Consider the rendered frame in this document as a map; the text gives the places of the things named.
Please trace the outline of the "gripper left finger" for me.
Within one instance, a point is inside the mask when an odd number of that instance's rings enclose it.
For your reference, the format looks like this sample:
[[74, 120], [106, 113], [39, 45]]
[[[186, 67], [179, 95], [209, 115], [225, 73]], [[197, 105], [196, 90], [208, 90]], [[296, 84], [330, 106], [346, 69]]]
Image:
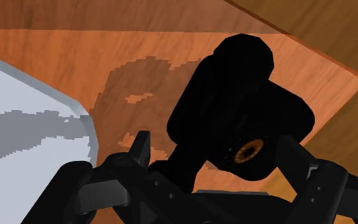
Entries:
[[147, 170], [150, 133], [140, 131], [127, 153], [98, 167], [64, 164], [21, 224], [91, 224], [97, 210], [113, 208], [125, 224], [195, 224], [193, 199], [159, 172]]

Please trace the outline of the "orange wooden table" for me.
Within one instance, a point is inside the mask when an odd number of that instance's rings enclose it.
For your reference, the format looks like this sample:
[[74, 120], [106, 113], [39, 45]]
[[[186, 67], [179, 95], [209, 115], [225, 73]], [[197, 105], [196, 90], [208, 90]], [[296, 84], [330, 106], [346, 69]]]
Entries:
[[99, 157], [165, 124], [200, 59], [230, 34], [262, 37], [273, 80], [308, 102], [315, 155], [358, 175], [358, 0], [0, 0], [0, 60], [79, 100]]

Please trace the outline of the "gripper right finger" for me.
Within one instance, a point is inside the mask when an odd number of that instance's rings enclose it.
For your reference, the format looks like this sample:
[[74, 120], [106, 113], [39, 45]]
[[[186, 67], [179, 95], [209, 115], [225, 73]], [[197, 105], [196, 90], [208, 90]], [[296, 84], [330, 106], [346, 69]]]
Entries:
[[336, 215], [358, 224], [358, 177], [312, 156], [291, 136], [277, 140], [275, 163], [297, 193], [285, 224], [333, 224]]

